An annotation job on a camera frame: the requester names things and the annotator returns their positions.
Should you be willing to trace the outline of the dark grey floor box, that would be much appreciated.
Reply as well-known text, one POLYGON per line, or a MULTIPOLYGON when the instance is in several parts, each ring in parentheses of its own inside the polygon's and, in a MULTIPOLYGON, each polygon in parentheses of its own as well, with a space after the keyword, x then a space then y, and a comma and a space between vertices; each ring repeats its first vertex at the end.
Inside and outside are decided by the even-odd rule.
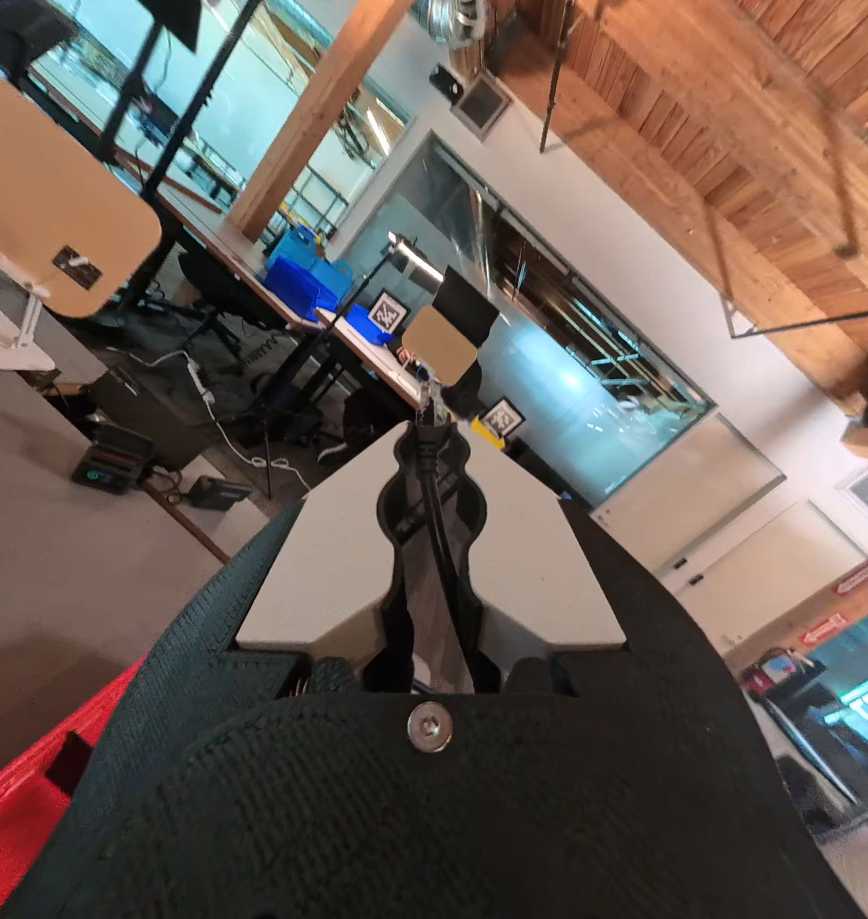
POLYGON ((109 422, 150 440, 153 460, 167 471, 184 470, 207 446, 203 433, 128 370, 110 369, 88 385, 87 395, 109 422))

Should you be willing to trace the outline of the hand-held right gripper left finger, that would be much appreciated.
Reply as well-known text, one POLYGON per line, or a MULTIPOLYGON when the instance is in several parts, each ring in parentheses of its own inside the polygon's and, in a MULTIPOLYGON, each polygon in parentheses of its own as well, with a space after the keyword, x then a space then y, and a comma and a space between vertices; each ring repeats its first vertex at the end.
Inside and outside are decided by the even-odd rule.
POLYGON ((252 651, 379 652, 395 550, 378 516, 403 422, 306 497, 235 636, 252 651))

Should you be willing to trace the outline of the grey wall vent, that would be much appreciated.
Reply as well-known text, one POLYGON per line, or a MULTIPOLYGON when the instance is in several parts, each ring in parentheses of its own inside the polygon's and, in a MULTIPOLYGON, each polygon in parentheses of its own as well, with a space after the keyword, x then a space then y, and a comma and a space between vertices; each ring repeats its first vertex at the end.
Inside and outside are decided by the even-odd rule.
POLYGON ((513 96, 494 75, 483 70, 463 89, 451 114, 479 143, 484 143, 508 109, 513 96))

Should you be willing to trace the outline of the red plastic bin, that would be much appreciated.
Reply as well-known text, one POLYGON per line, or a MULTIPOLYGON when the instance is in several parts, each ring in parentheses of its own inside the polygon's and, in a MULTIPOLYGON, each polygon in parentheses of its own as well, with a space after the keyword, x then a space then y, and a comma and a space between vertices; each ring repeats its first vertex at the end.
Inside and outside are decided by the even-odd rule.
POLYGON ((143 662, 145 657, 0 770, 0 907, 59 824, 143 662))

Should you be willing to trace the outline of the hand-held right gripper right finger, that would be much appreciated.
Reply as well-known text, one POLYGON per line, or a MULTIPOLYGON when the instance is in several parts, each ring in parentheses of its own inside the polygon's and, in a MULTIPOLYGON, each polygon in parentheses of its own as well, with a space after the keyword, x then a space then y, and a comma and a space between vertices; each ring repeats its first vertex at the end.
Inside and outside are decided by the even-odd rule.
POLYGON ((459 434, 485 501, 468 556, 480 651, 622 649, 623 629, 555 493, 473 430, 459 434))

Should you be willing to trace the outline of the dark blue plastic bin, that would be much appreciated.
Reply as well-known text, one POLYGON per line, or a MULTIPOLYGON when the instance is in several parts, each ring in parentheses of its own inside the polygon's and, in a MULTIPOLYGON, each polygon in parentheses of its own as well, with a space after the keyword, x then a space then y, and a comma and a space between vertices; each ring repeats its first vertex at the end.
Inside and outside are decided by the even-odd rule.
POLYGON ((365 341, 376 347, 386 346, 392 339, 390 332, 384 331, 370 318, 368 309, 354 304, 339 323, 346 323, 365 341))
POLYGON ((314 321, 317 309, 335 312, 339 295, 312 273, 287 258, 266 265, 263 285, 300 319, 314 321))

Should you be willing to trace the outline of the black battery charger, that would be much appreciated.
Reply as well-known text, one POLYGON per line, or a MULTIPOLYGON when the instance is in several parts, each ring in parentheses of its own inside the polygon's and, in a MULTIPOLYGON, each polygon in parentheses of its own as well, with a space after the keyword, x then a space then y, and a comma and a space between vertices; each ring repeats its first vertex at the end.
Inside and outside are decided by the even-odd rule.
POLYGON ((201 475, 191 488, 183 493, 183 500, 198 510, 226 513, 237 504, 249 499, 251 494, 252 488, 249 485, 201 475))

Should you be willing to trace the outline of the framed black white marker sign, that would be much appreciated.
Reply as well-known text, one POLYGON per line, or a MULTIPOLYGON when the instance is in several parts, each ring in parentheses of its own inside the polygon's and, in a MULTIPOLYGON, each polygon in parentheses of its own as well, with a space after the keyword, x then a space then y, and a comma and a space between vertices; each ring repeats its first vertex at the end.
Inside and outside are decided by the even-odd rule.
POLYGON ((527 418, 507 396, 503 396, 480 415, 479 420, 491 435, 509 441, 519 432, 527 418))
POLYGON ((370 323, 382 334, 400 335, 405 327, 410 308, 387 289, 383 289, 368 310, 370 323))

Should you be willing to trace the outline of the metal ventilation duct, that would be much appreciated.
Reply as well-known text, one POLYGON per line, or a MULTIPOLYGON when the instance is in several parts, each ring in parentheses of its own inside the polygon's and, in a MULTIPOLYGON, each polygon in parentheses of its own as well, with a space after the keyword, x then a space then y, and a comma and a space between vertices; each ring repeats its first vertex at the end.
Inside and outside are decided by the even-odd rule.
POLYGON ((490 17, 490 3, 414 1, 409 13, 435 43, 449 50, 461 50, 484 39, 490 17))

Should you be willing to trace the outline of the black charging case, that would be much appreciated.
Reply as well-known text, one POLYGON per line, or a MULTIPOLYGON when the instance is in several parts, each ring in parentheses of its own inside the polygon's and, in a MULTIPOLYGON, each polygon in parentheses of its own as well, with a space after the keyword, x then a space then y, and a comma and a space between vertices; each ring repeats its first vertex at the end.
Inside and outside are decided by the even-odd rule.
POLYGON ((89 447, 74 468, 75 485, 110 495, 134 490, 155 453, 152 440, 135 431, 103 423, 96 427, 89 447))

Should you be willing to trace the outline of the light blue tote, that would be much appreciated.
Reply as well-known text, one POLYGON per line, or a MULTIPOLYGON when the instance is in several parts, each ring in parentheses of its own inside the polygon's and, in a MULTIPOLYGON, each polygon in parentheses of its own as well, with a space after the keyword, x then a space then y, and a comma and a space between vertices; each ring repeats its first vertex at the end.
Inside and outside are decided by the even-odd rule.
POLYGON ((350 266, 343 260, 328 261, 323 257, 312 232, 303 227, 289 227, 267 256, 266 271, 281 260, 286 260, 310 274, 330 291, 344 296, 354 281, 350 266))

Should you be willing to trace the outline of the wooden panel with black label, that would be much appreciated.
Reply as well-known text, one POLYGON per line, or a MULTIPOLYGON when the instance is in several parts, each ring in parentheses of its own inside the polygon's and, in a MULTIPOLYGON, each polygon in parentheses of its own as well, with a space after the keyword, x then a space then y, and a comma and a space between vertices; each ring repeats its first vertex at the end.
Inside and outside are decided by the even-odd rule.
POLYGON ((0 252, 64 317, 95 314, 161 241, 153 209, 0 79, 0 252))

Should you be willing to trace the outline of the black office chair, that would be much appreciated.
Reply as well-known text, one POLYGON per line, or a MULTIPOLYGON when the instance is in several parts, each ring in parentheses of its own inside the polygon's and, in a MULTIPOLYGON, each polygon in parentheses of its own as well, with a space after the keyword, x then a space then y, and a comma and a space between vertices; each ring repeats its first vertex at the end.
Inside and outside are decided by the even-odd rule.
POLYGON ((179 345, 180 350, 190 353, 190 346, 196 339, 213 332, 233 358, 220 373, 242 376, 248 366, 284 337, 287 321, 208 253, 203 250, 183 252, 178 256, 178 266, 187 282, 198 292, 191 307, 182 308, 179 312, 184 315, 198 312, 201 317, 198 326, 179 345), (241 339, 223 323, 222 316, 236 317, 245 325, 267 333, 268 338, 244 358, 241 339))

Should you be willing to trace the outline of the desk with brown edge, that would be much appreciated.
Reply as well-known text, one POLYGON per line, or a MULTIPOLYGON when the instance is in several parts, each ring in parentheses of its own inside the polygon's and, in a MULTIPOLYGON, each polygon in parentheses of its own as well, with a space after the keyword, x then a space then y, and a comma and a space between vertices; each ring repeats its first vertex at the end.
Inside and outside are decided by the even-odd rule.
POLYGON ((319 310, 318 320, 297 323, 297 344, 255 391, 254 404, 268 420, 301 415, 320 405, 338 384, 369 386, 401 415, 421 405, 421 384, 387 347, 364 338, 346 319, 319 310))
MULTIPOLYGON (((153 189, 153 182, 149 181, 143 186, 141 198, 156 213, 160 222, 161 240, 124 287, 119 301, 121 310, 141 302, 173 247, 180 246, 183 252, 203 250, 208 253, 280 314, 287 321, 287 331, 296 333, 295 327, 303 319, 263 285, 264 259, 256 244, 251 243, 223 216, 209 211, 204 204, 194 200, 183 187, 174 189, 162 181, 153 189)), ((244 418, 257 417, 269 425, 290 426, 293 418, 299 416, 282 415, 268 420, 264 412, 256 408, 254 401, 255 396, 241 415, 228 417, 227 421, 234 423, 244 418)))

